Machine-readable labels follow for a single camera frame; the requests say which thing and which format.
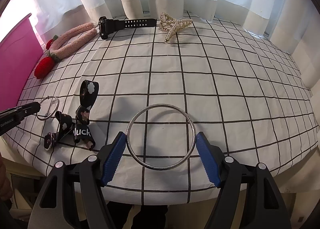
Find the large silver bangle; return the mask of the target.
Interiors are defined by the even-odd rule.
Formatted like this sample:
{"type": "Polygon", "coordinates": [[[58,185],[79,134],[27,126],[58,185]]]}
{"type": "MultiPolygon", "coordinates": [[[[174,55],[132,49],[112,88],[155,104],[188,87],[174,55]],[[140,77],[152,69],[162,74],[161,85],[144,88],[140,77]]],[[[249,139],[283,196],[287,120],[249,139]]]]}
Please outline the large silver bangle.
{"type": "Polygon", "coordinates": [[[193,153],[194,148],[196,146],[196,127],[195,127],[194,122],[190,118],[190,116],[185,111],[183,111],[182,109],[180,109],[179,107],[177,107],[175,105],[154,104],[154,105],[146,106],[145,108],[141,109],[138,113],[136,113],[132,117],[132,119],[130,120],[129,124],[127,125],[127,129],[126,129],[126,146],[127,146],[127,149],[129,151],[129,153],[134,158],[134,160],[138,164],[140,164],[141,166],[143,166],[143,167],[145,167],[147,169],[157,170],[157,171],[165,171],[165,170],[175,169],[178,166],[180,166],[183,163],[185,163],[185,161],[187,161],[190,158],[191,154],[193,153]],[[176,163],[174,163],[172,165],[169,165],[169,166],[158,167],[158,166],[152,166],[152,165],[147,164],[146,162],[140,160],[140,158],[135,154],[135,152],[134,152],[134,150],[132,148],[132,145],[131,145],[130,135],[131,135],[131,129],[133,127],[133,124],[135,123],[137,118],[140,117],[143,113],[148,112],[149,110],[152,110],[154,108],[168,108],[168,109],[173,109],[175,111],[178,111],[181,115],[183,115],[187,119],[187,122],[191,126],[192,142],[191,142],[191,146],[190,146],[189,150],[187,151],[187,154],[181,160],[179,160],[176,163]]]}

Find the pink strawberry plush headband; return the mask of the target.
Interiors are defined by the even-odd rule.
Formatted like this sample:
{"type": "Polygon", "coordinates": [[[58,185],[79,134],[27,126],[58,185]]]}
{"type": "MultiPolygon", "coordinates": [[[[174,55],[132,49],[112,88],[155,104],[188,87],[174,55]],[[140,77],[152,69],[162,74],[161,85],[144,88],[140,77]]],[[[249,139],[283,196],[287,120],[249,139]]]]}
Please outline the pink strawberry plush headband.
{"type": "Polygon", "coordinates": [[[85,23],[66,31],[61,36],[55,35],[46,44],[46,57],[36,66],[34,76],[37,79],[45,78],[53,66],[63,59],[70,57],[78,49],[97,35],[95,24],[85,23]]]}

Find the pink plastic tub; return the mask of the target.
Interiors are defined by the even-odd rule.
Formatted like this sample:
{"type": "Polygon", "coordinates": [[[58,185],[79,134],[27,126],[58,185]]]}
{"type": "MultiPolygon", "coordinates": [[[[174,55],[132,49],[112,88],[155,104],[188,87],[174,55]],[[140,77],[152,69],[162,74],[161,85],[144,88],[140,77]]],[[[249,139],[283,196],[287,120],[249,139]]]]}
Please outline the pink plastic tub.
{"type": "Polygon", "coordinates": [[[1,111],[17,105],[31,71],[43,55],[43,49],[30,23],[30,16],[31,13],[21,19],[1,41],[1,111]]]}

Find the white grid tablecloth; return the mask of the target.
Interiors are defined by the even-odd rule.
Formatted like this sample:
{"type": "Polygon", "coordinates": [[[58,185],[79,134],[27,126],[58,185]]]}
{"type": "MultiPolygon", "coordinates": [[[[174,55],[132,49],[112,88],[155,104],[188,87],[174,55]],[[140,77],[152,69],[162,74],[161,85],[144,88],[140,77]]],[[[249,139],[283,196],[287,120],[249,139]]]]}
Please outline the white grid tablecloth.
{"type": "MultiPolygon", "coordinates": [[[[317,147],[311,92],[290,54],[240,25],[184,13],[193,24],[164,42],[157,27],[91,39],[42,80],[30,75],[18,105],[54,95],[74,116],[83,80],[99,83],[89,114],[93,153],[125,131],[146,106],[184,110],[197,131],[240,163],[277,175],[317,147]]],[[[131,145],[140,160],[168,166],[187,154],[192,131],[179,112],[156,108],[137,118],[131,145]]]]}

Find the black digital wristwatch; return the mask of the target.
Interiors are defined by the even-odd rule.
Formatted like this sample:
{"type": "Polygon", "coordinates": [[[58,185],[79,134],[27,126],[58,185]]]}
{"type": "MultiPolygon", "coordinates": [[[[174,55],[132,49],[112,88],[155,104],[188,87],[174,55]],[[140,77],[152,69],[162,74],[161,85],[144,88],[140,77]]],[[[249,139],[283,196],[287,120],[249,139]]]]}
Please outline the black digital wristwatch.
{"type": "Polygon", "coordinates": [[[142,18],[135,20],[113,20],[102,16],[98,21],[99,36],[106,40],[112,33],[129,28],[146,28],[157,26],[157,20],[154,18],[142,18]]]}

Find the pearl hair claw clip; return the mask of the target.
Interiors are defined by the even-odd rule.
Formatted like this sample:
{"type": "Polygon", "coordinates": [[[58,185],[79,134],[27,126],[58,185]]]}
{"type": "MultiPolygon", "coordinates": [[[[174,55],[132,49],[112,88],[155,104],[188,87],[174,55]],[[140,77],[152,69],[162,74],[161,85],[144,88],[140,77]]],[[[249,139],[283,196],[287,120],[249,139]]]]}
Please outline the pearl hair claw clip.
{"type": "Polygon", "coordinates": [[[184,18],[178,20],[174,17],[171,17],[169,14],[163,12],[160,15],[159,29],[166,32],[164,39],[165,43],[168,43],[170,39],[176,35],[180,30],[184,30],[193,24],[193,20],[189,18],[184,18]]]}

